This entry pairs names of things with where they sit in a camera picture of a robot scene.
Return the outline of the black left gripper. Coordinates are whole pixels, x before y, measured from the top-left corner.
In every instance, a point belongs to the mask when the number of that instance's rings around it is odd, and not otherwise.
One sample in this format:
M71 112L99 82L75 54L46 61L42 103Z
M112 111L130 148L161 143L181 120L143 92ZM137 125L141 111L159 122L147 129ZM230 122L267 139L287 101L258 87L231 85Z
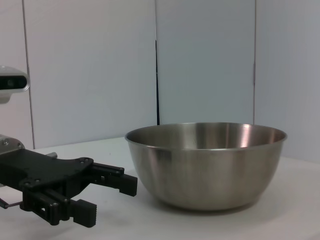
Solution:
M19 149L0 155L0 183L22 192L20 208L33 212L52 226L73 221L92 228L97 206L70 198L90 183L91 158L59 159L31 150Z

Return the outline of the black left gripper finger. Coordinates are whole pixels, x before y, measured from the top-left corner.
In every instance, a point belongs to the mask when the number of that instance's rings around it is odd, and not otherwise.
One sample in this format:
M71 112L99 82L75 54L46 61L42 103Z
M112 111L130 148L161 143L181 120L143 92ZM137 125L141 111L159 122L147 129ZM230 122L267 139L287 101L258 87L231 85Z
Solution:
M117 189L128 196L137 194L138 178L125 174L123 167L93 163L85 176L92 184Z

